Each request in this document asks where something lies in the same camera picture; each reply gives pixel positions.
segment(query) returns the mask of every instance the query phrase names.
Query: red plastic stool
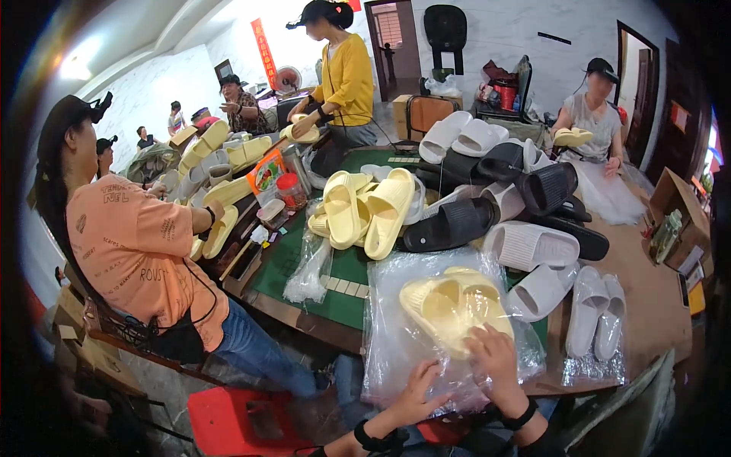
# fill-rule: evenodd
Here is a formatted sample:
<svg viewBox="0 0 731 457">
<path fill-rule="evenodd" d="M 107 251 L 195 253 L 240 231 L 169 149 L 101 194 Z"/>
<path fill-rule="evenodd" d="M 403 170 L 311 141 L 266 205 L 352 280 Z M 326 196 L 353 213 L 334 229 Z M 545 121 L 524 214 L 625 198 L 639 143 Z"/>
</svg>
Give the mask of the red plastic stool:
<svg viewBox="0 0 731 457">
<path fill-rule="evenodd" d="M 214 388 L 188 397 L 188 413 L 198 447 L 209 456 L 291 456 L 314 445 L 301 439 L 287 414 L 291 393 L 267 393 L 234 388 Z M 247 403 L 263 403 L 249 409 Z M 282 432 L 279 439 L 257 436 L 251 414 L 271 410 Z"/>
</svg>

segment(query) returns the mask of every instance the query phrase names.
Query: black cap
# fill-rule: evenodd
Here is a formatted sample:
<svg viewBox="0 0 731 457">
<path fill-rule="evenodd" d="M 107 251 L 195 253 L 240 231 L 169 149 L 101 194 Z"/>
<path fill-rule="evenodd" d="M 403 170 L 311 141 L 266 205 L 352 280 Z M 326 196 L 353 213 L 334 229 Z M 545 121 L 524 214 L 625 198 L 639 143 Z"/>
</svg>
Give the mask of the black cap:
<svg viewBox="0 0 731 457">
<path fill-rule="evenodd" d="M 73 95 L 66 95 L 60 99 L 51 108 L 43 123 L 43 128 L 41 128 L 41 135 L 38 139 L 38 159 L 43 160 L 49 154 L 57 154 L 58 147 L 71 126 L 79 124 L 86 118 L 91 119 L 93 124 L 97 124 L 111 104 L 111 92 L 107 92 L 103 102 L 97 99 L 87 103 Z"/>
<path fill-rule="evenodd" d="M 589 65 L 586 66 L 586 72 L 590 75 L 591 73 L 598 72 L 601 76 L 607 78 L 610 82 L 619 84 L 619 76 L 614 73 L 614 69 L 609 62 L 605 61 L 601 57 L 594 57 Z"/>
<path fill-rule="evenodd" d="M 107 148 L 111 148 L 112 147 L 112 143 L 116 143 L 116 141 L 118 139 L 119 138 L 117 138 L 117 135 L 114 135 L 113 137 L 108 138 L 108 139 L 107 138 L 100 138 L 100 139 L 98 139 L 96 141 L 96 155 L 97 156 L 101 156 L 104 153 L 104 151 Z"/>
<path fill-rule="evenodd" d="M 238 76 L 236 76 L 236 75 L 226 75 L 226 76 L 222 77 L 221 79 L 219 79 L 219 85 L 221 87 L 223 87 L 224 84 L 231 84 L 231 83 L 234 83 L 237 86 L 240 86 L 241 80 L 238 79 Z"/>
<path fill-rule="evenodd" d="M 304 26 L 311 20 L 326 16 L 329 12 L 332 12 L 333 5 L 331 1 L 327 0 L 312 0 L 305 5 L 300 15 L 300 20 L 297 22 L 290 22 L 287 24 L 289 30 L 296 29 L 299 26 Z"/>
</svg>

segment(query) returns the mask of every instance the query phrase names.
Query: orange t-shirt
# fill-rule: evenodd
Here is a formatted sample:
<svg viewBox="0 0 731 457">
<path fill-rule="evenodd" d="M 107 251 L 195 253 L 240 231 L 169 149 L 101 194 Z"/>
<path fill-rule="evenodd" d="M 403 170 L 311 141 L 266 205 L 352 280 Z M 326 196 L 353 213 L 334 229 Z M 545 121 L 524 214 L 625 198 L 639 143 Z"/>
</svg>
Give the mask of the orange t-shirt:
<svg viewBox="0 0 731 457">
<path fill-rule="evenodd" d="M 228 297 L 189 259 L 190 208 L 109 174 L 74 192 L 66 218 L 74 256 L 110 306 L 145 324 L 157 316 L 160 327 L 170 327 L 188 308 L 194 321 L 203 317 L 215 294 L 215 309 L 195 327 L 207 351 L 221 344 Z"/>
</svg>

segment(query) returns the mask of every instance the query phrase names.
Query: yellow cardigan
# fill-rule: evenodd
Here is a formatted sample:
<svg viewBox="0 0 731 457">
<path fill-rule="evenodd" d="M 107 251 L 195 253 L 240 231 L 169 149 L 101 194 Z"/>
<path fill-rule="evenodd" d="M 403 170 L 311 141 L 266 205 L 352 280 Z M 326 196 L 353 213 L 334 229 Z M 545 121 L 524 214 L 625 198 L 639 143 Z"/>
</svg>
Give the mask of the yellow cardigan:
<svg viewBox="0 0 731 457">
<path fill-rule="evenodd" d="M 371 58 L 365 46 L 361 37 L 350 34 L 335 49 L 332 61 L 327 58 L 327 46 L 322 49 L 322 84 L 315 88 L 312 97 L 321 103 L 340 105 L 333 112 L 332 125 L 365 125 L 373 117 L 375 87 Z"/>
</svg>

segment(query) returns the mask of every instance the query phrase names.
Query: green table mat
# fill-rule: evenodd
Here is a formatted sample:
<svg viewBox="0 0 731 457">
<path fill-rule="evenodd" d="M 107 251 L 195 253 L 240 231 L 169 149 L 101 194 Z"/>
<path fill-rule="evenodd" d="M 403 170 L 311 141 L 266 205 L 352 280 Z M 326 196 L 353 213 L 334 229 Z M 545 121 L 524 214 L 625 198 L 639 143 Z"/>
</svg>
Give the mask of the green table mat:
<svg viewBox="0 0 731 457">
<path fill-rule="evenodd" d="M 342 169 L 350 173 L 359 173 L 360 167 L 366 164 L 390 165 L 394 168 L 404 165 L 415 165 L 413 162 L 402 162 L 409 158 L 418 157 L 417 153 L 407 155 L 395 155 L 393 150 L 356 150 L 352 151 L 343 161 Z M 398 162 L 389 162 L 389 159 L 396 158 Z M 343 293 L 330 291 L 325 296 L 322 304 L 318 303 L 290 303 L 281 294 L 288 278 L 295 272 L 300 262 L 300 250 L 302 248 L 302 234 L 305 227 L 305 214 L 300 212 L 288 233 L 281 236 L 270 258 L 262 264 L 258 274 L 254 277 L 251 286 L 259 293 L 268 295 L 283 303 L 288 303 L 299 309 L 306 309 L 307 312 L 317 314 L 329 320 L 334 320 L 343 325 L 363 329 L 363 307 L 365 301 L 362 298 L 352 297 Z M 366 263 L 370 259 L 363 252 L 363 249 L 352 247 L 339 251 L 333 250 L 333 267 L 331 276 L 356 282 L 368 284 L 368 271 Z M 522 278 L 508 278 L 508 287 L 512 288 Z M 541 343 L 546 345 L 548 333 L 548 319 L 533 323 Z"/>
</svg>

